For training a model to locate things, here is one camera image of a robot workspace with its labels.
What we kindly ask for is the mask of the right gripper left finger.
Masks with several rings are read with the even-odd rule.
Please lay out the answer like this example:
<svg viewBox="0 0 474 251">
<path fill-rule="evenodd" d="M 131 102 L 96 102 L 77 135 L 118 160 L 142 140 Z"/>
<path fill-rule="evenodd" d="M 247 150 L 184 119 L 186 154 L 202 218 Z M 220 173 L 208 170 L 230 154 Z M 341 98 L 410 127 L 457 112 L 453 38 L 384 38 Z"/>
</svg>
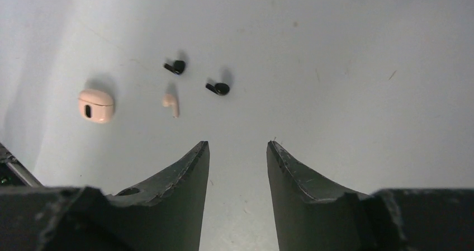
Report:
<svg viewBox="0 0 474 251">
<path fill-rule="evenodd" d="M 210 150 L 116 195 L 99 188 L 1 187 L 2 250 L 198 250 Z"/>
</svg>

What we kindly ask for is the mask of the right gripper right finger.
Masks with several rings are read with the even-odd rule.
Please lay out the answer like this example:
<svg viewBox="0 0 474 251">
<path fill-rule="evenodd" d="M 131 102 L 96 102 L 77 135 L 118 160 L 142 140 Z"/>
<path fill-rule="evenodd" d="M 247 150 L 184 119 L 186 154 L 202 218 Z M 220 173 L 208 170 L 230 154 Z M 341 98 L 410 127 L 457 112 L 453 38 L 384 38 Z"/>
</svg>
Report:
<svg viewBox="0 0 474 251">
<path fill-rule="evenodd" d="M 267 168 L 280 250 L 472 250 L 473 190 L 366 195 L 299 162 L 275 141 Z"/>
</svg>

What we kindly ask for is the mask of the black earbud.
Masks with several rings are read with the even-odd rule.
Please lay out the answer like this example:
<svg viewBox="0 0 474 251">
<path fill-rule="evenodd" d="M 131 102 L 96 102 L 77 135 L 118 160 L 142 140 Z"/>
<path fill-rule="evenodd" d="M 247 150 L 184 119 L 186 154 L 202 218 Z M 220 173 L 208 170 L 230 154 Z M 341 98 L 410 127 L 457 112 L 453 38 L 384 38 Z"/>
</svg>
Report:
<svg viewBox="0 0 474 251">
<path fill-rule="evenodd" d="M 218 96 L 225 96 L 230 92 L 230 87 L 226 83 L 207 83 L 205 87 Z"/>
<path fill-rule="evenodd" d="M 186 62 L 175 60 L 172 64 L 164 63 L 163 67 L 175 75 L 181 75 L 186 69 Z"/>
</svg>

